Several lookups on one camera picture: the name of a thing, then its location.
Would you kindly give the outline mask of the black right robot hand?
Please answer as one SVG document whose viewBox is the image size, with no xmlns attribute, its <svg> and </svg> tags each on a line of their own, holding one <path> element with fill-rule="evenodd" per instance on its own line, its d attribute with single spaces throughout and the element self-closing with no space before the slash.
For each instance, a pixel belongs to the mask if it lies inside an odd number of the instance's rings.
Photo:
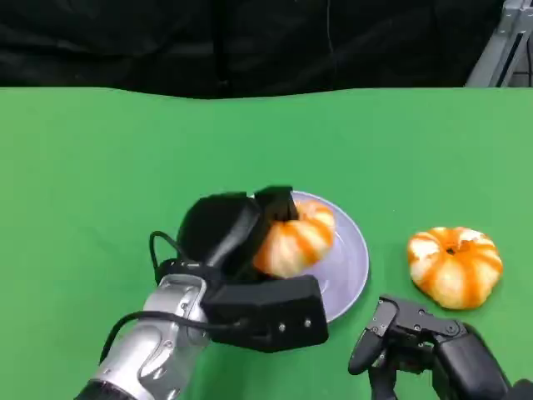
<svg viewBox="0 0 533 400">
<path fill-rule="evenodd" d="M 381 295 L 348 363 L 368 373 L 373 399 L 396 399 L 396 374 L 431 372 L 440 399 L 502 399 L 511 384 L 469 324 L 437 317 L 422 305 Z"/>
</svg>

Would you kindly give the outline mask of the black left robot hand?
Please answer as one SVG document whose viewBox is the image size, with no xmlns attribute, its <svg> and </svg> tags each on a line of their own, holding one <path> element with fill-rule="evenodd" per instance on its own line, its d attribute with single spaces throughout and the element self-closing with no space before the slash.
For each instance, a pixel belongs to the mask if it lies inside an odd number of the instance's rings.
<svg viewBox="0 0 533 400">
<path fill-rule="evenodd" d="M 269 186 L 253 195 L 223 192 L 201 197 L 187 211 L 177 234 L 178 255 L 207 269 L 210 279 L 230 283 L 275 280 L 254 257 L 277 222 L 297 218 L 291 186 Z"/>
</svg>

